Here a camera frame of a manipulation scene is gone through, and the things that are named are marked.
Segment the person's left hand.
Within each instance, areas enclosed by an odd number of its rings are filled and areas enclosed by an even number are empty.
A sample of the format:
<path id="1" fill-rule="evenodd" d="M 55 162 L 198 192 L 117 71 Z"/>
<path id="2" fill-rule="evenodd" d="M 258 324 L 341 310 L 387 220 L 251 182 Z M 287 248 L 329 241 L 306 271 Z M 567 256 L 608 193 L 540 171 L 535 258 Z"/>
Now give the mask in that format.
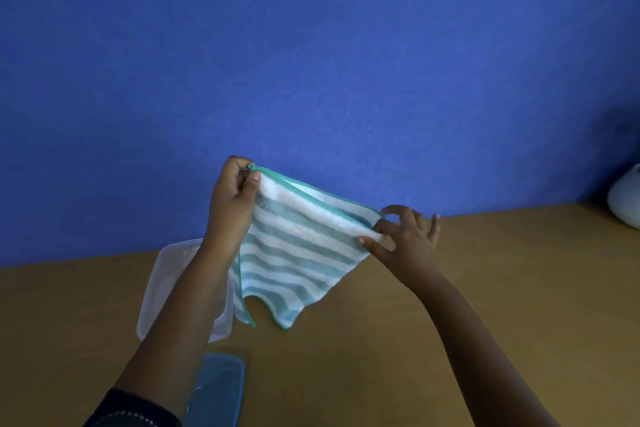
<path id="1" fill-rule="evenodd" d="M 226 262 L 233 261 L 252 222 L 254 204 L 239 201 L 239 174 L 252 171 L 251 165 L 246 157 L 229 156 L 212 190 L 203 245 Z"/>

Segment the clear plastic container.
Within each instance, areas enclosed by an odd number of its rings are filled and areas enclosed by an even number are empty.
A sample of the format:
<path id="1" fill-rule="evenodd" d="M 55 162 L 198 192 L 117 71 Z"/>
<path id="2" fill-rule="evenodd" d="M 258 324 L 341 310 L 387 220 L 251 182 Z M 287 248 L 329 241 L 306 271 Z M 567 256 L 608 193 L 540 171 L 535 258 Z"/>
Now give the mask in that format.
<path id="1" fill-rule="evenodd" d="M 136 329 L 140 340 L 148 334 L 177 280 L 196 255 L 202 241 L 202 239 L 192 239 L 175 243 L 164 247 L 159 252 L 141 305 Z M 234 287 L 228 276 L 225 276 L 218 285 L 214 312 L 216 318 L 209 343 L 226 339 L 232 331 Z"/>

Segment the teal white striped cloth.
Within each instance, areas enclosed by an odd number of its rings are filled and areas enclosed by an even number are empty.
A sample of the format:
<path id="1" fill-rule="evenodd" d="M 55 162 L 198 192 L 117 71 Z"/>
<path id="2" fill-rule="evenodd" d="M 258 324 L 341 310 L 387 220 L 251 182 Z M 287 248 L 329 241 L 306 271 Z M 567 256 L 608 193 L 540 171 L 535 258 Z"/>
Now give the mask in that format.
<path id="1" fill-rule="evenodd" d="M 364 261 L 357 238 L 381 243 L 383 214 L 253 163 L 260 171 L 252 222 L 230 270 L 234 313 L 255 326 L 245 300 L 263 302 L 282 329 Z"/>

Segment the person's right forearm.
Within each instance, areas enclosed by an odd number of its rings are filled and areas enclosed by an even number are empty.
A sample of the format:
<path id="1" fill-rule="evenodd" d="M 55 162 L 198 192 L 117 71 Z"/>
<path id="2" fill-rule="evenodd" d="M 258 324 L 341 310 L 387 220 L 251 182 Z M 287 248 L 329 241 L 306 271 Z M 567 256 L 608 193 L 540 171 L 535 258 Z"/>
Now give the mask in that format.
<path id="1" fill-rule="evenodd" d="M 456 286 L 431 269 L 393 273 L 436 327 L 475 427 L 560 427 Z"/>

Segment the dark sleeve cuff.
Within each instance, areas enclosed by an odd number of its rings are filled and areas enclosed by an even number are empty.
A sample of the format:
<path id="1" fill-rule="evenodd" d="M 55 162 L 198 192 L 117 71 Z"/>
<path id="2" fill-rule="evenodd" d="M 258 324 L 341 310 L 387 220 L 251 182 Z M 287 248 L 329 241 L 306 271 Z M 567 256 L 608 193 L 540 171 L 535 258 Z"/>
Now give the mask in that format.
<path id="1" fill-rule="evenodd" d="M 110 389 L 82 427 L 182 427 L 182 422 L 148 399 Z"/>

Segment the white rounded object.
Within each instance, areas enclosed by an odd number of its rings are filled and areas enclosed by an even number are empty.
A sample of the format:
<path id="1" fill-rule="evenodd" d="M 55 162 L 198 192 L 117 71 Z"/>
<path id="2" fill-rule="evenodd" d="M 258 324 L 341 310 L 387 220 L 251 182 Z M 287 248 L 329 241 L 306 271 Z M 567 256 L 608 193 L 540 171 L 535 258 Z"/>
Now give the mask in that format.
<path id="1" fill-rule="evenodd" d="M 621 222 L 640 230 L 640 163 L 634 164 L 611 186 L 607 206 Z"/>

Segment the person's right hand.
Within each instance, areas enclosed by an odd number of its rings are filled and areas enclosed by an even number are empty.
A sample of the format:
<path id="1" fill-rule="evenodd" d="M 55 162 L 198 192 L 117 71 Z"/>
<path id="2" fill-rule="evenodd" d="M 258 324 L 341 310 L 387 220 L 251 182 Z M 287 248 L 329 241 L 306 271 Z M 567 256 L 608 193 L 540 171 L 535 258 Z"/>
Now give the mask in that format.
<path id="1" fill-rule="evenodd" d="M 431 219 L 416 210 L 414 213 L 416 222 L 393 223 L 383 218 L 374 226 L 375 232 L 389 237 L 394 244 L 390 250 L 393 259 L 381 263 L 413 291 L 428 287 L 441 275 L 434 257 L 437 242 L 430 242 Z"/>

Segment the blue container lid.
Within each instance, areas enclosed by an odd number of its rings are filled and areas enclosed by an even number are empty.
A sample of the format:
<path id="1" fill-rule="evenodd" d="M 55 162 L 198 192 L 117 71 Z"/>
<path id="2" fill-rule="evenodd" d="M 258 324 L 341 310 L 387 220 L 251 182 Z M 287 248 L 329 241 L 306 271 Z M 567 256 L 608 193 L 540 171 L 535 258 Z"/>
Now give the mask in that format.
<path id="1" fill-rule="evenodd" d="M 182 427 L 237 427 L 244 374 L 241 358 L 205 353 Z"/>

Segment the person's left forearm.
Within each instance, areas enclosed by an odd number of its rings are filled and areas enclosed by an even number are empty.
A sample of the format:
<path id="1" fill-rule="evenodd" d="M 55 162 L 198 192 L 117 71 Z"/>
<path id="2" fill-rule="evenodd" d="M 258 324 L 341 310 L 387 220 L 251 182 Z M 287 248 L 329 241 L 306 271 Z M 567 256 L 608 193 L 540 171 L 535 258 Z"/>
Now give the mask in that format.
<path id="1" fill-rule="evenodd" d="M 230 239 L 203 240 L 116 381 L 117 389 L 182 418 L 218 316 L 218 287 L 238 250 L 239 243 Z"/>

